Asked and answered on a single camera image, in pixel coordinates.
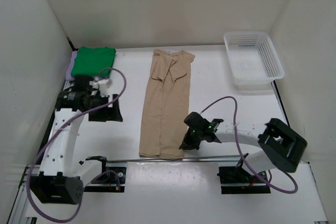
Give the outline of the purple t shirt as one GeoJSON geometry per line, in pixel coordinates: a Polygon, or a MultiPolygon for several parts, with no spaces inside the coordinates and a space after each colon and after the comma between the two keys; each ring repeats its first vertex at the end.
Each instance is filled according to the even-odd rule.
{"type": "Polygon", "coordinates": [[[65,76],[66,81],[73,81],[75,79],[74,77],[72,77],[71,72],[75,64],[75,58],[77,57],[77,53],[78,52],[76,50],[71,53],[70,64],[68,66],[68,69],[66,71],[66,76],[65,76]]]}

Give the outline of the beige t shirt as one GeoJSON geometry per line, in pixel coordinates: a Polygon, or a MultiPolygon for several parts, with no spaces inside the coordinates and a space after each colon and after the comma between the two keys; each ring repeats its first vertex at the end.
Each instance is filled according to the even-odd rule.
{"type": "Polygon", "coordinates": [[[154,50],[142,111],[139,155],[180,159],[189,112],[191,64],[187,51],[154,50]]]}

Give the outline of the green t shirt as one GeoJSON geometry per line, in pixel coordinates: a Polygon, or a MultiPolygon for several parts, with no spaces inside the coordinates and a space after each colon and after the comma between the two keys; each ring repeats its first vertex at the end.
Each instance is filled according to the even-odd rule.
{"type": "Polygon", "coordinates": [[[107,78],[110,76],[110,68],[113,67],[115,56],[116,50],[114,48],[81,47],[77,51],[70,74],[72,77],[87,75],[107,78]]]}

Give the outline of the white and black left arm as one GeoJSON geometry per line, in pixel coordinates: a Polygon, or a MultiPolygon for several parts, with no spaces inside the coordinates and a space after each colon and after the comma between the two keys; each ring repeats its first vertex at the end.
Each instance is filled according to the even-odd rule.
{"type": "Polygon", "coordinates": [[[72,86],[58,95],[55,125],[49,145],[43,152],[39,173],[30,178],[30,189],[47,204],[77,205],[91,182],[105,182],[110,176],[103,156],[90,156],[72,165],[83,112],[91,122],[122,122],[117,94],[107,95],[108,80],[77,75],[72,86]]]}

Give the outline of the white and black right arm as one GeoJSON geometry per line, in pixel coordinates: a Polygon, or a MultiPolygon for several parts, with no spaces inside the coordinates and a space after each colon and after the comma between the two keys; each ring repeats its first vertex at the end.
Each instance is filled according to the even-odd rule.
{"type": "MultiPolygon", "coordinates": [[[[198,150],[202,141],[208,143],[235,142],[235,134],[229,134],[223,119],[208,121],[199,113],[192,112],[184,120],[188,126],[180,149],[198,150]]],[[[251,133],[238,132],[240,144],[260,147],[261,151],[244,154],[248,162],[236,168],[236,177],[247,182],[254,177],[255,171],[262,173],[274,168],[282,172],[294,173],[307,147],[307,141],[287,126],[283,121],[272,118],[258,137],[251,133]]]]}

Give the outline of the white plastic basket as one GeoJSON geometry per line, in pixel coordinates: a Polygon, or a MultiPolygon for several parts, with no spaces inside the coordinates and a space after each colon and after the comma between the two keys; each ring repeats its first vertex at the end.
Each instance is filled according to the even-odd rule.
{"type": "Polygon", "coordinates": [[[240,89],[260,90],[285,76],[271,41],[262,31],[234,31],[223,36],[234,84],[240,89]]]}

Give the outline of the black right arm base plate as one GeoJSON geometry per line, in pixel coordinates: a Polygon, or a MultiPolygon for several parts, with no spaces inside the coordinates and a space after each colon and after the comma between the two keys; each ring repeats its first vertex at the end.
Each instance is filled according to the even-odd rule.
{"type": "Polygon", "coordinates": [[[241,167],[220,166],[217,176],[220,179],[222,195],[271,193],[269,186],[241,167]]]}

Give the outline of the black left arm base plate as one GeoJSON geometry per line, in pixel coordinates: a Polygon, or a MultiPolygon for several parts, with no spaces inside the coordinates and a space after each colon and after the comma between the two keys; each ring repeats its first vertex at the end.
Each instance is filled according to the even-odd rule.
{"type": "Polygon", "coordinates": [[[84,189],[90,193],[123,193],[127,176],[126,163],[108,163],[97,178],[84,189]]]}

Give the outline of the aluminium table edge rail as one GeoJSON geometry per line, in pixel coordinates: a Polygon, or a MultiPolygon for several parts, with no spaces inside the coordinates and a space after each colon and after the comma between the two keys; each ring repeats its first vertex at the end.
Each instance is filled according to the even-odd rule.
{"type": "Polygon", "coordinates": [[[149,157],[138,157],[138,158],[125,158],[125,159],[108,159],[107,163],[127,163],[127,162],[238,162],[240,160],[239,155],[231,156],[203,156],[203,157],[185,157],[178,159],[168,159],[168,158],[149,158],[149,157]]]}

